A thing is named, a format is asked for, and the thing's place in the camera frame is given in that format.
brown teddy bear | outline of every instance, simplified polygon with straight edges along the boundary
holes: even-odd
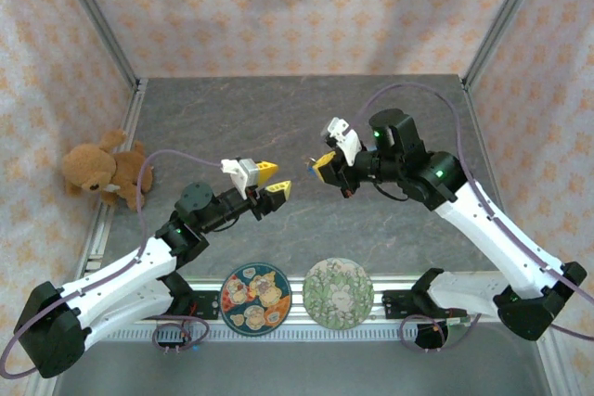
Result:
[[[136,209],[136,185],[140,168],[145,161],[145,151],[139,141],[128,152],[110,152],[126,139],[123,130],[112,130],[103,135],[101,142],[81,144],[62,159],[62,174],[66,179],[66,193],[79,196],[83,190],[99,192],[101,200],[114,206],[118,197],[126,200],[128,207]],[[152,167],[145,170],[141,190],[147,193],[152,187]],[[141,196],[141,206],[145,198]]]

pink patterned wall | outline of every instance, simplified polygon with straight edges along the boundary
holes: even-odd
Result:
[[[463,74],[503,0],[98,0],[141,77]]]
[[[78,0],[0,0],[0,345],[31,290],[70,281],[96,202],[67,198],[73,146],[120,125],[130,91]],[[18,346],[15,373],[32,364]],[[0,378],[21,395],[27,379]]]
[[[506,209],[545,249],[585,266],[594,294],[594,1],[524,0],[472,97]],[[585,300],[560,318],[594,336]],[[567,341],[592,394],[594,346]]]

teddy bear leg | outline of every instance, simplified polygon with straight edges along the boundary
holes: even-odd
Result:
[[[131,211],[137,211],[136,208],[136,198],[130,198],[130,199],[126,199],[126,204],[128,205],[128,208],[130,208]],[[140,196],[140,207],[144,207],[145,205],[145,196],[141,195]]]
[[[119,191],[120,197],[126,200],[126,204],[128,208],[132,211],[136,211],[136,186],[135,185],[125,185]],[[141,194],[140,195],[140,206],[144,206],[145,204],[145,197]]]
[[[101,192],[101,201],[103,201],[108,206],[115,206],[118,202],[118,194],[106,192],[104,190]]]
[[[140,190],[142,190],[145,194],[149,192],[152,188],[152,166],[149,166],[148,169],[145,170],[145,174],[142,177],[142,183],[140,184]]]

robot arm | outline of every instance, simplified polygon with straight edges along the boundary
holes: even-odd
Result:
[[[207,184],[188,185],[169,221],[148,240],[142,255],[137,249],[60,288],[45,282],[32,291],[15,332],[53,302],[98,284],[59,305],[19,339],[42,377],[64,372],[122,326],[154,315],[188,314],[195,303],[192,289],[176,270],[209,246],[204,235],[228,227],[246,211],[261,220],[289,199],[290,181],[257,189],[277,170],[272,163],[223,160],[222,170],[231,174],[236,187],[216,196]],[[134,266],[118,274],[134,260]]]
[[[443,309],[460,308],[497,316],[514,333],[538,339],[561,311],[573,291],[541,269],[495,223],[497,217],[541,261],[579,286],[586,277],[576,262],[563,264],[545,252],[483,194],[491,212],[466,178],[459,160],[446,152],[425,150],[413,119],[400,109],[387,109],[369,120],[376,149],[367,150],[344,120],[335,118],[323,132],[333,149],[313,165],[324,183],[335,185],[345,198],[370,182],[394,182],[410,199],[435,211],[457,227],[500,273],[463,275],[428,271],[413,287],[420,313],[432,317]]]

gray floor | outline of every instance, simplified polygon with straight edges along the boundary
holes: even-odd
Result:
[[[148,153],[174,148],[207,160],[237,156],[279,165],[274,180],[293,181],[291,201],[256,222],[245,214],[231,230],[210,234],[211,246],[181,270],[186,278],[223,277],[246,262],[272,262],[288,275],[304,275],[316,262],[344,257],[371,274],[492,270],[465,236],[422,205],[397,203],[367,185],[350,199],[323,185],[306,162],[328,151],[320,131],[334,116],[349,120],[381,87],[414,81],[437,88],[455,102],[463,144],[474,175],[493,197],[487,169],[458,76],[331,76],[216,79],[151,79],[136,137]],[[398,107],[418,125],[429,150],[455,153],[453,119],[438,99],[413,89],[390,93],[368,112]],[[365,119],[356,130],[368,142]],[[165,155],[155,161],[155,184],[145,215],[151,231],[169,218],[185,185],[206,181],[216,193],[231,187],[212,167]],[[396,187],[386,187],[397,194]],[[108,239],[105,263],[135,249],[137,216],[122,202]]]
[[[536,344],[490,325],[433,354],[385,341],[206,342],[165,356],[149,343],[103,342],[54,395],[549,395]]]

